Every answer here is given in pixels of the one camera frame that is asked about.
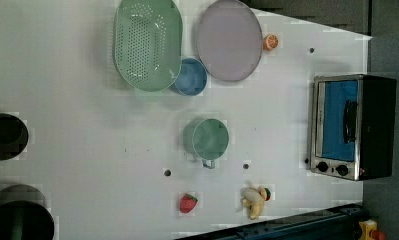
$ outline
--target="yellow object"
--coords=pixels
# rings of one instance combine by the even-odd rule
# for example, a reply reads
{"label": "yellow object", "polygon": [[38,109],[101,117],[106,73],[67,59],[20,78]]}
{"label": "yellow object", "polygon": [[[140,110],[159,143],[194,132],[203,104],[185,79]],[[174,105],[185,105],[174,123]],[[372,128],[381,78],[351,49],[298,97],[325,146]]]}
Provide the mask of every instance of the yellow object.
{"label": "yellow object", "polygon": [[374,238],[370,237],[370,232],[377,230],[377,223],[373,220],[368,220],[365,222],[359,222],[359,225],[362,229],[362,236],[359,240],[375,240]]}
{"label": "yellow object", "polygon": [[258,191],[255,188],[247,188],[242,193],[244,199],[242,200],[243,206],[250,207],[251,212],[249,218],[251,220],[257,219],[262,210],[264,210],[264,203],[267,199],[267,192],[265,188],[260,187]]}

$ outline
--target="mug handle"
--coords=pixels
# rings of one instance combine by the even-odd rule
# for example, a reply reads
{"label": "mug handle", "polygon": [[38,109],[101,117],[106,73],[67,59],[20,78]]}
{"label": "mug handle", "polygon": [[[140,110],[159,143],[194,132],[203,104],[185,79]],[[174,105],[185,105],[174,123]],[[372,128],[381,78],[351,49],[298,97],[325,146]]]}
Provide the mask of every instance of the mug handle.
{"label": "mug handle", "polygon": [[207,161],[208,160],[202,159],[203,166],[206,167],[206,168],[209,168],[209,169],[214,169],[215,168],[215,161],[211,161],[211,165],[208,165]]}

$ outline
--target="round tray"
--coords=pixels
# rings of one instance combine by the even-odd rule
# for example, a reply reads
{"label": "round tray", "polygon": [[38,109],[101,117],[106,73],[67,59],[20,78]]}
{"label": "round tray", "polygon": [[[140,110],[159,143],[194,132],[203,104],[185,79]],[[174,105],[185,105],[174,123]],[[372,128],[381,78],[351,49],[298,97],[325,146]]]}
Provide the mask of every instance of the round tray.
{"label": "round tray", "polygon": [[261,26],[242,2],[220,0],[202,16],[197,48],[212,76],[225,81],[243,80],[255,71],[261,60]]}

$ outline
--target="blue object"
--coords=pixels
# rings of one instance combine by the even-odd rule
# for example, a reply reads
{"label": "blue object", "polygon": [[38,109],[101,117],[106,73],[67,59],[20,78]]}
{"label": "blue object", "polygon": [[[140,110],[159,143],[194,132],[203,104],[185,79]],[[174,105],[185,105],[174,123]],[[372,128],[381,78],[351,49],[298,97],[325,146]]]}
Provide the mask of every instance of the blue object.
{"label": "blue object", "polygon": [[208,75],[203,64],[194,58],[186,58],[173,89],[182,95],[196,96],[205,89],[207,81]]}
{"label": "blue object", "polygon": [[358,101],[358,81],[325,83],[323,158],[353,162],[355,143],[344,142],[343,115],[346,102]]}

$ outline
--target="oven door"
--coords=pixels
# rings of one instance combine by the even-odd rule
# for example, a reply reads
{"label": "oven door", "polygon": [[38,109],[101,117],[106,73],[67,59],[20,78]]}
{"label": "oven door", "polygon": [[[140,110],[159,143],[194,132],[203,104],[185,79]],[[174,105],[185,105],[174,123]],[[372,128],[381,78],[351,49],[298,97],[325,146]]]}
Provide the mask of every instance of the oven door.
{"label": "oven door", "polygon": [[316,156],[353,162],[358,81],[320,82],[318,94]]}

